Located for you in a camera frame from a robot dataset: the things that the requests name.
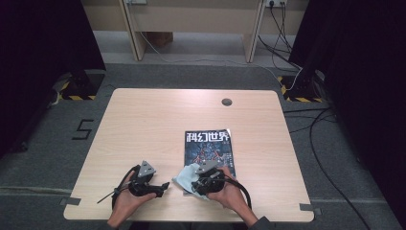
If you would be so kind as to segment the person's right hand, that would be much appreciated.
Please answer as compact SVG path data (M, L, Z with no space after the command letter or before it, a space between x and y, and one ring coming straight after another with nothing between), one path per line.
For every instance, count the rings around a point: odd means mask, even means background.
M224 184L220 192L208 193L207 198L219 202L224 208L233 210L248 227L253 226L258 221L254 212L247 205L240 189L229 182Z

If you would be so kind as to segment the grey tape piece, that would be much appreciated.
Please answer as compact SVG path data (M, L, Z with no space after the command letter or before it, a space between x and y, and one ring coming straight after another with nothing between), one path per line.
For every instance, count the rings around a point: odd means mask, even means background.
M300 205L300 210L301 211L308 211L308 212L313 212L314 213L314 215L316 215L316 216L320 216L320 215L322 215L323 213L322 213L322 210L320 209L320 208L315 208L312 204L303 204L303 203L300 203L299 204Z
M75 205L75 206L79 206L80 204L80 198L75 198L75 197L66 197L63 198L60 202L60 205Z

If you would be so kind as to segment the brown cardboard box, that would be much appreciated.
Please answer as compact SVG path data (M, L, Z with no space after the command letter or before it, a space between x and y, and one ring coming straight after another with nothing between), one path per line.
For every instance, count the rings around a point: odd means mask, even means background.
M173 41L173 33L147 32L147 40L153 46L164 47Z

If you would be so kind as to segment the dark illustrated magazine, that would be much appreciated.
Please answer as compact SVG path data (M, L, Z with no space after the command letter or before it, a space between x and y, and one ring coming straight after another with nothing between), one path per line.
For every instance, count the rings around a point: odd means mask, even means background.
M184 165L200 165L208 160L217 162L217 167L227 166L236 176L235 162L229 129L198 130L185 132Z

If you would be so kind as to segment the light blue cloth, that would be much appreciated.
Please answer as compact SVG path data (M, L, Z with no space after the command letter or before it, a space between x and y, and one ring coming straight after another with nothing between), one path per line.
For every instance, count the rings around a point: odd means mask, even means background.
M200 195L192 188L192 183L199 179L199 175L196 173L198 169L199 165L196 163L185 166L183 170L172 179L172 181L181 186L187 195L194 195L198 198L208 200L205 195Z

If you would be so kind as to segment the black curtain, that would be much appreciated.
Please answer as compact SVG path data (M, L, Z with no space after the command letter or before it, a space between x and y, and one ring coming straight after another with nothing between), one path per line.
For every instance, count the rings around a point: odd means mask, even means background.
M308 0L291 61L311 62L406 229L406 0Z
M58 77L103 67L81 0L0 0L0 157Z

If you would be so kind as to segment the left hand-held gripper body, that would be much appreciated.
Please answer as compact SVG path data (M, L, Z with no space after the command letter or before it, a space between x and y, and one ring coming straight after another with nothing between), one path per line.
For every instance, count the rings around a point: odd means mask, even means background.
M155 169L146 160L140 165L135 166L133 171L134 174L132 174L129 179L128 190L134 196L145 196L147 194L162 192L160 186L149 184L149 181L155 174Z

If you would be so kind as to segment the stand base with striped tape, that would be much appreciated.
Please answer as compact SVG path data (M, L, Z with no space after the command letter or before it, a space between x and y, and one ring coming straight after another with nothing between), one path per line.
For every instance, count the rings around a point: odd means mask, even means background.
M288 102L321 103L322 96L312 77L302 78L299 74L279 76L283 98Z
M86 71L83 78L64 74L56 82L56 100L95 100L103 79L104 72L98 71Z

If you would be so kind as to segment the person's left hand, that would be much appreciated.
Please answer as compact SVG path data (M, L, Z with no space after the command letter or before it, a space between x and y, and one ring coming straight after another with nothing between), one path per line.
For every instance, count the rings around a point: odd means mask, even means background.
M123 190L115 202L110 218L128 219L138 208L155 197L156 194L134 196L129 190Z

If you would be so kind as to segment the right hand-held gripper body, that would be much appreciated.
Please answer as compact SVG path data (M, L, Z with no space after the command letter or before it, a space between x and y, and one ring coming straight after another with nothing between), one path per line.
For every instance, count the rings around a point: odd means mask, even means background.
M220 192L224 187L225 174L217 167L217 162L214 160L203 162L195 174L198 178L192 182L192 190L201 196Z

